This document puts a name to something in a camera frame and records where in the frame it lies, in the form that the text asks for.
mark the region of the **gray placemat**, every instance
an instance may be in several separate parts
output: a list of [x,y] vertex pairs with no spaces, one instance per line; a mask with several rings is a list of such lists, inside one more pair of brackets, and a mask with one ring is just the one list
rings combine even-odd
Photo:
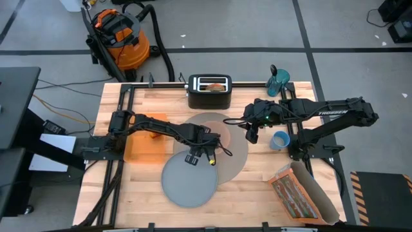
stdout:
[[[186,121],[197,125],[205,125],[211,128],[215,124],[212,132],[221,134],[221,141],[225,148],[229,149],[233,156],[230,157],[221,149],[216,150],[216,167],[218,169],[218,184],[232,180],[243,169],[248,154],[248,144],[245,139],[244,129],[238,126],[230,126],[223,123],[227,119],[226,115],[220,113],[199,113]],[[173,144],[173,153],[188,150],[189,147],[177,141]]]
[[180,207],[195,208],[208,202],[218,186],[218,174],[202,155],[196,166],[185,162],[189,150],[173,155],[162,171],[166,197]]

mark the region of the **orange tray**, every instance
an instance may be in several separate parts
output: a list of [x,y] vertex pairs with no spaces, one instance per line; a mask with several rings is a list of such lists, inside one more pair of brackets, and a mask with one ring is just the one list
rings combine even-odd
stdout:
[[[164,113],[146,113],[146,116],[167,121]],[[137,131],[126,140],[123,159],[131,164],[159,164],[165,162],[165,137],[149,131]]]

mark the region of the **black hose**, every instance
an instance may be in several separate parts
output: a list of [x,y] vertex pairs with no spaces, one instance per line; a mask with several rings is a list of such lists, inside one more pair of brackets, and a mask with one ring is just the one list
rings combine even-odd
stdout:
[[136,16],[136,18],[141,22],[147,14],[150,12],[150,16],[152,17],[152,23],[153,23],[153,30],[154,30],[154,37],[156,38],[156,43],[157,46],[159,47],[160,54],[162,54],[163,60],[165,61],[166,67],[167,67],[167,72],[169,73],[169,82],[174,82],[174,70],[173,70],[173,65],[172,62],[170,61],[170,58],[166,52],[166,48],[163,45],[162,39],[160,38],[160,31],[159,31],[159,25],[157,23],[157,16],[155,12],[155,8],[153,8],[152,5],[147,5],[144,6],[141,2],[139,1],[130,1],[128,3],[125,3],[122,7],[122,13],[126,12],[127,6],[130,4],[136,4],[143,8],[143,10]]

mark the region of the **open cardboard box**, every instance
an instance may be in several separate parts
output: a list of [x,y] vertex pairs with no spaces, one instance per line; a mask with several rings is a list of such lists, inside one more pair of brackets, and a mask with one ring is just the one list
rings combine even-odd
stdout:
[[281,168],[268,183],[292,220],[334,225],[339,214],[326,193],[300,162]]

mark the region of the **gray floor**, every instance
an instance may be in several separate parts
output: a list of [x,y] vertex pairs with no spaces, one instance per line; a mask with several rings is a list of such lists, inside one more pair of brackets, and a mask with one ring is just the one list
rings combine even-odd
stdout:
[[[366,22],[366,12],[383,0],[299,0],[304,25],[312,48],[409,47],[394,44],[385,28]],[[278,47],[303,48],[294,5],[291,0],[157,0],[154,5],[166,48]],[[0,2],[0,31],[17,6],[14,0]],[[97,2],[92,15],[112,8],[109,1]],[[130,7],[132,14],[138,8]],[[371,20],[383,23],[376,12]],[[150,17],[142,28],[155,41]],[[57,0],[26,0],[0,44],[2,50],[84,50],[86,29],[79,13],[69,13]],[[235,81],[265,81],[270,64],[288,70],[293,81],[312,81],[305,53],[173,53],[170,58],[176,75],[226,73]],[[315,64],[325,98],[328,100],[363,96],[380,115],[370,128],[349,128],[336,134],[344,174],[350,171],[404,173],[412,176],[409,141],[412,92],[411,53],[315,53]],[[101,66],[92,65],[90,55],[0,55],[0,66],[39,66],[40,78],[55,84],[108,78]],[[147,61],[139,75],[151,72],[156,81],[167,80],[164,62]],[[76,90],[100,94],[103,83],[72,86]],[[404,98],[402,93],[410,94]],[[94,120],[98,97],[61,88],[37,90],[49,103],[83,113]],[[78,124],[49,112],[37,100],[30,109],[69,131],[85,130]],[[54,175],[60,179],[64,175]],[[53,179],[38,174],[37,181]],[[30,199],[36,208],[31,215],[4,218],[0,231],[44,231],[71,226],[79,184],[35,188]]]

